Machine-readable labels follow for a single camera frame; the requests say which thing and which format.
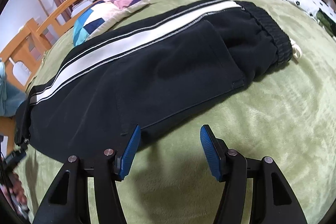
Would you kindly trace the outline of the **black pants with white stripe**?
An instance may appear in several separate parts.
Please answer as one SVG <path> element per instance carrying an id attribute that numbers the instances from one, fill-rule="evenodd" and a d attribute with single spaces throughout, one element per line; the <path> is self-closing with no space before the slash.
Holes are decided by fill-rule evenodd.
<path id="1" fill-rule="evenodd" d="M 142 142 L 246 89 L 293 54 L 288 35 L 251 2 L 202 0 L 74 47 L 16 113 L 17 144 L 60 162 Z"/>

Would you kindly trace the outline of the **green fleece bed blanket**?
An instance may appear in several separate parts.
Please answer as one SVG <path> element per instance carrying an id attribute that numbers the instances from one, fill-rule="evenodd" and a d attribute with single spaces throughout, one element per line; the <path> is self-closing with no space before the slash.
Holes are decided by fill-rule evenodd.
<path id="1" fill-rule="evenodd" d="M 195 1 L 151 0 L 121 25 Z M 335 40 L 286 1 L 237 1 L 267 11 L 303 56 L 139 151 L 117 184 L 128 223 L 213 222 L 223 184 L 207 164 L 203 124 L 246 157 L 272 157 L 308 223 L 319 223 L 335 200 Z"/>

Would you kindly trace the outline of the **colourful geometric pillow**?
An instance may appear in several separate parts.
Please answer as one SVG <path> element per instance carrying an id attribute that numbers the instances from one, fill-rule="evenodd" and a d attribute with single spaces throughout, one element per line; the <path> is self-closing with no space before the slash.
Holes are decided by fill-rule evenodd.
<path id="1" fill-rule="evenodd" d="M 73 26 L 73 45 L 107 32 L 115 24 L 150 4 L 150 0 L 99 0 L 84 11 Z"/>

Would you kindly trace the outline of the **dark green cloth on pillow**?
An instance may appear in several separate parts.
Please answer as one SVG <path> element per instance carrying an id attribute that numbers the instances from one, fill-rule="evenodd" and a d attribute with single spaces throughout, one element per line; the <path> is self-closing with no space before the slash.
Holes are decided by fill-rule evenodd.
<path id="1" fill-rule="evenodd" d="M 330 19 L 322 10 L 317 12 L 316 18 L 318 24 L 322 26 L 331 37 L 335 37 L 335 22 Z"/>

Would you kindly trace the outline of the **white black-flowered pillow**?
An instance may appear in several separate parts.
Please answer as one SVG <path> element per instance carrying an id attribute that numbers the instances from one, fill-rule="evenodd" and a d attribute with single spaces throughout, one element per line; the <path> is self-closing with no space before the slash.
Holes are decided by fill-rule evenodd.
<path id="1" fill-rule="evenodd" d="M 335 9 L 323 0 L 283 0 L 299 8 L 317 22 L 316 14 L 322 10 L 330 19 L 335 22 Z"/>

